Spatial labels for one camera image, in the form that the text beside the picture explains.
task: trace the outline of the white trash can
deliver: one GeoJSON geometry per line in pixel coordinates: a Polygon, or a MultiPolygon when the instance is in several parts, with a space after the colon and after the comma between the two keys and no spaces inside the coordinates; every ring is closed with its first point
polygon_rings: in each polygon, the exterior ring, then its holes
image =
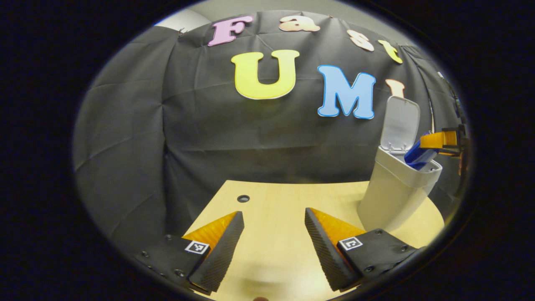
{"type": "Polygon", "coordinates": [[[419,122],[418,104],[398,96],[388,98],[381,145],[357,209],[366,231],[398,228],[423,203],[442,172],[436,161],[421,170],[405,163],[403,157],[415,142],[419,122]]]}

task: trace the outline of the blue letter m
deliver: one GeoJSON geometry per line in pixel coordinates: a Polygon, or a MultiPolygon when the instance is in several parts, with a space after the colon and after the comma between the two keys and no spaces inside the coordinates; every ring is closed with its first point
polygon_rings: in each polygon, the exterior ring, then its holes
{"type": "Polygon", "coordinates": [[[353,82],[353,86],[350,87],[340,68],[321,65],[318,67],[318,71],[323,74],[325,80],[323,106],[318,109],[318,114],[329,117],[338,116],[340,112],[336,107],[336,99],[338,98],[344,115],[348,116],[358,101],[353,115],[363,119],[373,118],[372,95],[375,77],[367,73],[359,73],[353,82]]]}

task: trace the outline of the yellow letter u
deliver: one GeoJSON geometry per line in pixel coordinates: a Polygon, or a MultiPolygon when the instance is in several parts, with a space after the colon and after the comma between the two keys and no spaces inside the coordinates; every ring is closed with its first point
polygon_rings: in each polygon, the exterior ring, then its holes
{"type": "Polygon", "coordinates": [[[295,50],[275,50],[271,53],[279,59],[279,80],[270,85],[258,81],[258,60],[261,52],[238,54],[231,59],[236,65],[234,83],[241,95],[250,99],[274,99],[288,94],[295,86],[295,62],[299,56],[295,50]]]}

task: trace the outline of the light wood tabletop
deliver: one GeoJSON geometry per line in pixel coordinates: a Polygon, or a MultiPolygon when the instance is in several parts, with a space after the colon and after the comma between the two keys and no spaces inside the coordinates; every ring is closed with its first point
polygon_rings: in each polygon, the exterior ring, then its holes
{"type": "MultiPolygon", "coordinates": [[[[272,184],[228,180],[186,233],[234,211],[243,212],[245,229],[236,246],[216,301],[325,301],[333,292],[304,225],[312,207],[360,229],[357,204],[368,182],[335,184],[272,184]],[[240,195],[250,200],[238,202],[240,195]]],[[[426,198],[405,223],[390,233],[419,248],[444,227],[433,202],[426,198]]]]}

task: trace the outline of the open lid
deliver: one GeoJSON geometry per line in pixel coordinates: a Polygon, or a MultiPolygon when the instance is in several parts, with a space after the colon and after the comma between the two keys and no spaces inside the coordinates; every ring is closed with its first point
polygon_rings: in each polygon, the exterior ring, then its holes
{"type": "Polygon", "coordinates": [[[420,107],[417,103],[390,96],[386,102],[381,148],[400,153],[408,151],[414,144],[419,123],[420,107]]]}

